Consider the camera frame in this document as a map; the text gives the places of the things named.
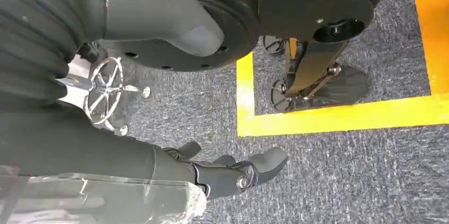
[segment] chair caster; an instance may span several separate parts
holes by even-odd
[[[350,66],[335,66],[326,76],[296,96],[286,97],[286,82],[277,80],[271,89],[271,104],[282,113],[357,103],[369,89],[367,75]]]

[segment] metal screw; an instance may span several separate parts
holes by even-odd
[[[332,35],[337,36],[339,34],[340,34],[340,29],[338,27],[335,27],[334,30],[332,31]]]
[[[123,125],[123,126],[120,128],[120,135],[126,136],[126,134],[128,134],[128,126],[127,126],[127,125]]]
[[[150,87],[145,87],[145,89],[143,89],[143,97],[144,98],[148,98],[151,94],[151,88]]]
[[[333,67],[328,68],[328,73],[332,76],[337,76],[342,70],[342,67],[340,64],[334,64]]]
[[[246,190],[246,187],[248,187],[248,180],[246,179],[246,176],[239,176],[239,178],[237,179],[237,189],[243,192],[244,190]]]

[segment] yellow line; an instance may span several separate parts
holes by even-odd
[[[415,0],[432,94],[449,92],[449,0]]]
[[[328,107],[288,114],[254,114],[253,56],[237,61],[238,136],[271,136],[449,123],[449,94]]]
[[[432,96],[255,115],[253,55],[237,61],[237,133],[271,136],[449,124],[449,0],[416,0]]]

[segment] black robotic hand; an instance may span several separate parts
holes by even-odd
[[[187,181],[209,199],[267,182],[285,165],[287,156],[278,148],[239,163],[226,156],[190,162],[196,146],[163,150],[119,138],[94,128],[82,110],[57,101],[67,90],[55,79],[67,75],[84,42],[162,39],[194,56],[215,53],[223,32],[198,1],[0,1],[0,165],[17,167],[22,176]]]

